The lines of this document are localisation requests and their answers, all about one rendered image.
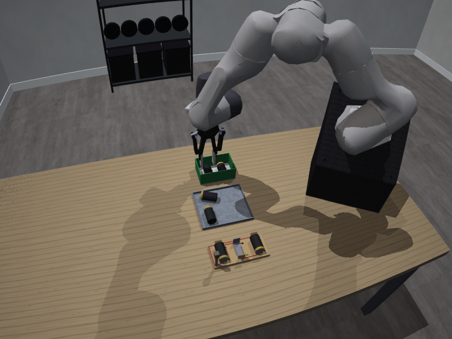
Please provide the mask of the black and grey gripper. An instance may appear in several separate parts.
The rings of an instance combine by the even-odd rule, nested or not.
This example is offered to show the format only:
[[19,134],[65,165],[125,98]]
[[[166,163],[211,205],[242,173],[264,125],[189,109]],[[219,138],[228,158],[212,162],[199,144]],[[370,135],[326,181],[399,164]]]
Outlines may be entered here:
[[[218,136],[218,143],[217,143],[217,147],[216,147],[216,142],[215,142],[215,136],[216,134],[219,133]],[[203,167],[203,150],[204,150],[204,146],[205,146],[205,142],[207,139],[211,139],[211,143],[213,146],[212,149],[212,162],[213,165],[216,164],[216,157],[217,157],[217,151],[221,151],[222,150],[222,143],[223,143],[223,137],[225,135],[225,130],[224,128],[219,128],[218,125],[213,127],[212,129],[208,130],[208,131],[201,131],[198,130],[196,132],[191,132],[191,137],[193,139],[193,147],[194,147],[194,152],[195,154],[199,155],[199,160],[200,160],[200,165],[201,167]],[[200,145],[199,145],[199,149],[197,149],[197,135],[199,135],[201,137],[201,141],[200,141]]]

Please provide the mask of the black battery with gold end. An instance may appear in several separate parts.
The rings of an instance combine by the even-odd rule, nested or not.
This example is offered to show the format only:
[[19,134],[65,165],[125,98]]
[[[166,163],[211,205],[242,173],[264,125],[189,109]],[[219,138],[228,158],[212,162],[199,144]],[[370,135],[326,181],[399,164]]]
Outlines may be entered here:
[[[224,243],[223,242],[217,242],[214,244],[215,250],[219,251],[220,254],[220,258],[224,258],[224,257],[228,257],[227,251],[225,249]],[[218,260],[220,261],[220,258],[218,258]],[[229,257],[228,257],[229,259]]]
[[211,173],[212,172],[211,166],[209,164],[205,164],[203,166],[203,171],[204,171],[205,174],[206,173]]
[[214,192],[207,192],[207,191],[202,191],[201,192],[201,200],[207,200],[207,201],[217,201],[217,195],[218,193],[214,193]]
[[217,163],[216,166],[217,166],[218,171],[227,170],[223,162]]
[[204,213],[208,224],[214,224],[217,221],[212,206],[206,206]]
[[263,244],[262,244],[262,242],[261,242],[261,239],[260,239],[260,237],[259,237],[259,234],[253,234],[253,235],[251,235],[251,236],[250,236],[250,241],[251,241],[252,246],[253,246],[253,248],[254,248],[254,250],[255,250],[255,253],[257,252],[257,249],[264,248],[264,247],[263,247]]

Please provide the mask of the green open box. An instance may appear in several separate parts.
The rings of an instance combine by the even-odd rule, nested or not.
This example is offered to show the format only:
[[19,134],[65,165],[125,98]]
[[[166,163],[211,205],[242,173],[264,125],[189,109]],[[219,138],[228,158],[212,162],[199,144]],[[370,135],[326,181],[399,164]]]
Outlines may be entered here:
[[[219,162],[223,162],[227,170],[218,171],[216,165]],[[235,179],[236,167],[230,156],[230,153],[217,154],[215,165],[213,165],[212,156],[203,157],[203,166],[205,164],[209,164],[211,166],[211,173],[205,174],[203,167],[201,167],[200,165],[199,158],[195,158],[195,169],[200,181],[200,185]]]

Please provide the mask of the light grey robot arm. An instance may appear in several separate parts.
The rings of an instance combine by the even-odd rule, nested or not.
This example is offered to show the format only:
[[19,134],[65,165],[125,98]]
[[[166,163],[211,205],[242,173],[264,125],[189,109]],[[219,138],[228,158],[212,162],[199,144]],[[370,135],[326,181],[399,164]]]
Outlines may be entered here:
[[339,146],[357,155],[391,141],[392,133],[417,112],[413,93],[383,77],[356,24],[326,20],[317,0],[298,0],[277,15],[252,12],[219,64],[197,78],[196,100],[185,108],[192,125],[207,131],[239,115],[241,96],[231,88],[260,73],[273,54],[288,64],[317,62],[323,56],[347,97],[368,100],[363,106],[347,105],[338,118]]

